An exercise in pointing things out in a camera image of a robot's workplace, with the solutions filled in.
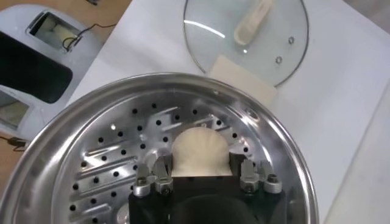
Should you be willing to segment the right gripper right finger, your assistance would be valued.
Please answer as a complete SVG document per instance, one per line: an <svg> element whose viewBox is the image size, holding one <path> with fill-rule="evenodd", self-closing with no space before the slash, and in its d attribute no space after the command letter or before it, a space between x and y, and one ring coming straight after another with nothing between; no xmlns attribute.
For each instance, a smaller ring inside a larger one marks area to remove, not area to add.
<svg viewBox="0 0 390 224"><path fill-rule="evenodd" d="M229 153L232 174L239 176L240 188L247 194L254 194L260 188L269 194L282 193L282 181L274 172L268 160L253 162L245 155Z"/></svg>

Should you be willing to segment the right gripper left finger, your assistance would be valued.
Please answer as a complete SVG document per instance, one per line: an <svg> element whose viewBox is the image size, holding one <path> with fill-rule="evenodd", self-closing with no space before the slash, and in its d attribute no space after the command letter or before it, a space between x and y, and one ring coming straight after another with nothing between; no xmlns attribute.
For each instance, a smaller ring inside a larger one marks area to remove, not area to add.
<svg viewBox="0 0 390 224"><path fill-rule="evenodd" d="M169 195L173 190L172 156L158 157L151 169L146 163L138 165L136 180L133 185L133 195L146 197L152 190L162 195Z"/></svg>

